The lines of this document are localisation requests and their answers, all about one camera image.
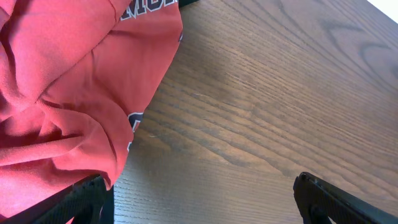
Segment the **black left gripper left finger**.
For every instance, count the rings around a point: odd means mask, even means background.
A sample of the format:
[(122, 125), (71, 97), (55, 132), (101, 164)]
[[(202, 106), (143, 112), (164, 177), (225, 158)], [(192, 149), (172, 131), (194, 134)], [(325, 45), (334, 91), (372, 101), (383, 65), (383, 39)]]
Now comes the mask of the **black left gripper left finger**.
[(105, 181), (91, 175), (36, 205), (5, 219), (3, 224), (96, 224), (106, 198)]

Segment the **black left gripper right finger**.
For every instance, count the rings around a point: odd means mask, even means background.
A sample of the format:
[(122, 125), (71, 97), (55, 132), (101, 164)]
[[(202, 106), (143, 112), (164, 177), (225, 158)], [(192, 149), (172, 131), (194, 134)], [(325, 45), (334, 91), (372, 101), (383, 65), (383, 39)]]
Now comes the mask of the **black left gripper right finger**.
[(397, 217), (309, 173), (296, 177), (294, 199), (304, 224), (392, 224)]

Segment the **red t-shirt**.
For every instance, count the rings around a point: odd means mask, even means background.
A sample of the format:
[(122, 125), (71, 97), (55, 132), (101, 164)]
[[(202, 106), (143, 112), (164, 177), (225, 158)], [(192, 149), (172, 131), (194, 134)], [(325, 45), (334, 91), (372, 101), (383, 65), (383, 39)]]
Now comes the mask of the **red t-shirt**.
[(1, 0), (1, 219), (110, 189), (182, 39), (175, 0)]

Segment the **black garment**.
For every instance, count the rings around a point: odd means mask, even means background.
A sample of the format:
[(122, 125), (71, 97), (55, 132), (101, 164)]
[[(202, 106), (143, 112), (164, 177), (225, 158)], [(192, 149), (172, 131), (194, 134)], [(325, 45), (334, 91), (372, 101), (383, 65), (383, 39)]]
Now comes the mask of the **black garment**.
[(197, 1), (199, 0), (178, 0), (178, 7), (181, 8)]

